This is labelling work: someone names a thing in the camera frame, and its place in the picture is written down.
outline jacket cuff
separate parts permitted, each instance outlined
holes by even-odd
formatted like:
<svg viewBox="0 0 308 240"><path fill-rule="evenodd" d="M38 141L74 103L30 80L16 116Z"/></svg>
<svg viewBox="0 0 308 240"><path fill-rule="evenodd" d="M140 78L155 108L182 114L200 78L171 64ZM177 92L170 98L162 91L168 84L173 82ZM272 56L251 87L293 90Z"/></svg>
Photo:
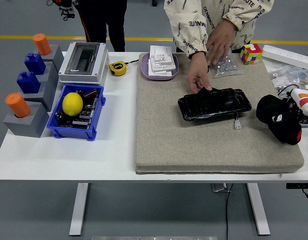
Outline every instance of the jacket cuff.
<svg viewBox="0 0 308 240"><path fill-rule="evenodd" d="M186 53L186 56L190 59L191 54L194 54L200 51L204 52L205 55L207 54L206 45L198 42L198 43L193 43L192 45L186 45L184 52Z"/></svg>
<svg viewBox="0 0 308 240"><path fill-rule="evenodd" d="M244 22L236 15L233 15L231 12L223 15L223 19L231 21L238 28L238 31L241 31L241 29L244 27Z"/></svg>

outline person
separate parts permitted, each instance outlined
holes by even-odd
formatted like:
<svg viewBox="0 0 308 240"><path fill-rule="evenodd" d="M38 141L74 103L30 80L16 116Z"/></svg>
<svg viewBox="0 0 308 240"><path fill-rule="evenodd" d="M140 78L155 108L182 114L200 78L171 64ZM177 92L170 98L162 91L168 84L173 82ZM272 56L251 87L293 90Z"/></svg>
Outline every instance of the person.
<svg viewBox="0 0 308 240"><path fill-rule="evenodd" d="M78 0L75 5L88 43L105 43L107 26L110 42L116 52L125 51L124 20L127 0Z"/></svg>
<svg viewBox="0 0 308 240"><path fill-rule="evenodd" d="M240 53L253 37L257 18L273 4L274 0L165 0L174 42L191 60L187 81L193 93L212 89L208 66L225 59L229 49Z"/></svg>

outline white power strip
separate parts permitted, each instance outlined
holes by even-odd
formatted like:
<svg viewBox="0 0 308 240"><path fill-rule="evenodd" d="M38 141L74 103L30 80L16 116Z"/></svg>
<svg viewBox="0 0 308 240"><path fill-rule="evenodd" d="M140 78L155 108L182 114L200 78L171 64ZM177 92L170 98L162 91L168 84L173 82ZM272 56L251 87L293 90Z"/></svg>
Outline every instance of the white power strip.
<svg viewBox="0 0 308 240"><path fill-rule="evenodd" d="M292 51L265 45L263 48L263 56L286 64L308 69L308 56L301 55Z"/></svg>

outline white jacket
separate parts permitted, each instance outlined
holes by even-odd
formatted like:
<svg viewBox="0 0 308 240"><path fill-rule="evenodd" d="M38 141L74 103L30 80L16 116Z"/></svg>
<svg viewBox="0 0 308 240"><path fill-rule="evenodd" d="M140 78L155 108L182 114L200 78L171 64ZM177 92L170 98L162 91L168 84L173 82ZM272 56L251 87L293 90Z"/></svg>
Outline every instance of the white jacket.
<svg viewBox="0 0 308 240"><path fill-rule="evenodd" d="M208 34L222 19L237 28L231 49L248 43L255 31L256 19L268 13L274 0L165 0L164 10L169 19L174 42L187 56L207 53Z"/></svg>

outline rubik's cube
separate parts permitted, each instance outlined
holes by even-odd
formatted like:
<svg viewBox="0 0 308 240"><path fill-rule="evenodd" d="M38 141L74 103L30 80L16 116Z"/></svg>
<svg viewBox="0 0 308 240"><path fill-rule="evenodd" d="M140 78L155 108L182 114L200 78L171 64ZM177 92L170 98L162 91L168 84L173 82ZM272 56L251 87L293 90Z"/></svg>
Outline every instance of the rubik's cube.
<svg viewBox="0 0 308 240"><path fill-rule="evenodd" d="M263 51L260 49L258 44L247 44L244 45L240 53L240 58L244 65L257 64L259 59L262 57Z"/></svg>

